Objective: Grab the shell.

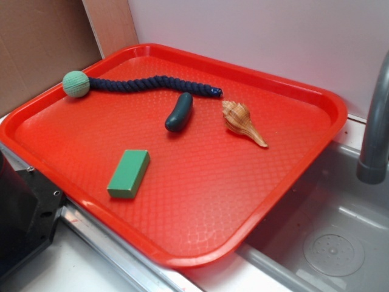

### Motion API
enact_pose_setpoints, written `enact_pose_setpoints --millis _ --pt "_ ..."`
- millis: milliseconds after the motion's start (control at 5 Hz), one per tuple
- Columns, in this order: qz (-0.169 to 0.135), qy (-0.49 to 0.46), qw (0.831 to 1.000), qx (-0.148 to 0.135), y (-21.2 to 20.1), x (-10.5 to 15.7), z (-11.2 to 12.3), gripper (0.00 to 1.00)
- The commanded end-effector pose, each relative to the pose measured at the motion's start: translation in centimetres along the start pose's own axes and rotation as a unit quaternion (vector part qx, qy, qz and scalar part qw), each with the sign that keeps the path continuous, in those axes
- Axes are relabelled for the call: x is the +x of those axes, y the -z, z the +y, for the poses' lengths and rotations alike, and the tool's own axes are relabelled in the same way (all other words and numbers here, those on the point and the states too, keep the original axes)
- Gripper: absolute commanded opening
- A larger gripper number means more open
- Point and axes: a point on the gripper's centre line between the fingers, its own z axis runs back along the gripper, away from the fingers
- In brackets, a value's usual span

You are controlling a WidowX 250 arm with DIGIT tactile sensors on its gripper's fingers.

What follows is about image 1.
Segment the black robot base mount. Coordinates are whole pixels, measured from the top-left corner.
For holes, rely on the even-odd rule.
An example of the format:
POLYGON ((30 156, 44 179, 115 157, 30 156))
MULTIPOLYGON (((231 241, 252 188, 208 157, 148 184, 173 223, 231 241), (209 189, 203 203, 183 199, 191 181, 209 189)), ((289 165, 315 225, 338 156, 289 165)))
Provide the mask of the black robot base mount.
POLYGON ((53 242, 63 191, 37 170, 15 170, 1 154, 1 281, 53 242))

